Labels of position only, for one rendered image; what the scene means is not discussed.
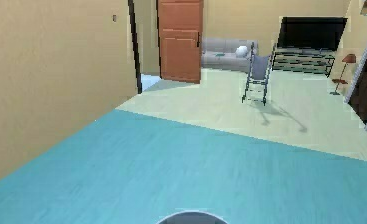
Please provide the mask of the grey round robot base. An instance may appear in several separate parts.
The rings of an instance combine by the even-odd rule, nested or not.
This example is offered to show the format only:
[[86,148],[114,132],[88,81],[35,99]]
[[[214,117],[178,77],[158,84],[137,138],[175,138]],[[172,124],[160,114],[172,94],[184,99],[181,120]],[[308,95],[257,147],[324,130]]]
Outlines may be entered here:
[[223,219],[202,211],[182,211],[163,218],[157,224],[228,224]]

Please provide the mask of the grey folding chair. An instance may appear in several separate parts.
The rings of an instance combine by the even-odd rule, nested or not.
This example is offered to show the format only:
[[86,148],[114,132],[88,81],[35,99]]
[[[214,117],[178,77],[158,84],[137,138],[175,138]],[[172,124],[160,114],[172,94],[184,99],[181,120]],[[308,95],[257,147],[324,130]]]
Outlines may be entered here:
[[251,44],[250,59],[249,59],[249,71],[247,73],[247,80],[245,83],[244,94],[241,98],[241,102],[244,103],[249,98],[247,92],[251,91],[251,84],[258,84],[263,86],[263,97],[261,102],[263,105],[267,103],[267,92],[270,74],[272,71],[272,64],[274,61],[275,48],[272,48],[271,54],[268,56],[259,56],[255,53],[255,44]]

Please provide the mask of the grey sofa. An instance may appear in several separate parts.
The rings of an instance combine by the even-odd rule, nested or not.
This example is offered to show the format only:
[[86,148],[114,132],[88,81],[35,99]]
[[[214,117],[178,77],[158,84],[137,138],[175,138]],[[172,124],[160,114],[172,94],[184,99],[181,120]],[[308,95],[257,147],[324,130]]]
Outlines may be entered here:
[[203,68],[247,72],[250,57],[258,51],[256,40],[204,38],[201,66]]

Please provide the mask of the orange wooden room door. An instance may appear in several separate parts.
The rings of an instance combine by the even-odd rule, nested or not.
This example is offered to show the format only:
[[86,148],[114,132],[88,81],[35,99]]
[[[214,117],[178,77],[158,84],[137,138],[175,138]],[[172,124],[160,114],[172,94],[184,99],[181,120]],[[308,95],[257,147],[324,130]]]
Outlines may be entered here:
[[188,83],[201,80],[203,0],[157,0],[160,75]]

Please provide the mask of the black slatted television stand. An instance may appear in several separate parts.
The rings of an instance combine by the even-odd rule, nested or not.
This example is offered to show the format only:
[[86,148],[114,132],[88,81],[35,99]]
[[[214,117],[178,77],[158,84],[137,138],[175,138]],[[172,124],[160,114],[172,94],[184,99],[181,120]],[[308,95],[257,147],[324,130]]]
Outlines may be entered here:
[[277,48],[274,52],[272,69],[329,77],[334,61],[334,53],[327,50]]

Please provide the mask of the black television set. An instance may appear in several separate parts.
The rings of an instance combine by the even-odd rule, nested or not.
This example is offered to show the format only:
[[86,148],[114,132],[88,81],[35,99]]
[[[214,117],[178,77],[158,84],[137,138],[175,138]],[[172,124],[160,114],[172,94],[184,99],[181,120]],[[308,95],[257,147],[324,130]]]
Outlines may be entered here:
[[346,23],[344,17],[284,17],[278,47],[336,51]]

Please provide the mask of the red floor lamp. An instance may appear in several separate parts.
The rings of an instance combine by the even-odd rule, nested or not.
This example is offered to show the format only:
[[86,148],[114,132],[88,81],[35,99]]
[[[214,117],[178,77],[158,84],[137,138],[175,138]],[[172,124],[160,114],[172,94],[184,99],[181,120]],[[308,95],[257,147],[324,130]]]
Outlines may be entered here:
[[343,67],[341,69],[340,75],[336,77],[332,77],[331,81],[335,85],[334,89],[330,92],[330,95],[341,95],[344,87],[348,84],[348,81],[345,77],[348,69],[356,64],[357,58],[354,53],[347,54],[341,62],[343,63]]

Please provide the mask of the dark brown room door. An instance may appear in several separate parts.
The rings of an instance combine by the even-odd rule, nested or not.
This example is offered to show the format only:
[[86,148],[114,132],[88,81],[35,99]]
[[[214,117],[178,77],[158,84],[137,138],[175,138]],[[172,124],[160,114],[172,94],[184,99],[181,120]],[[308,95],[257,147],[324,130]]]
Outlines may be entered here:
[[345,102],[351,106],[367,131],[367,45],[355,70]]

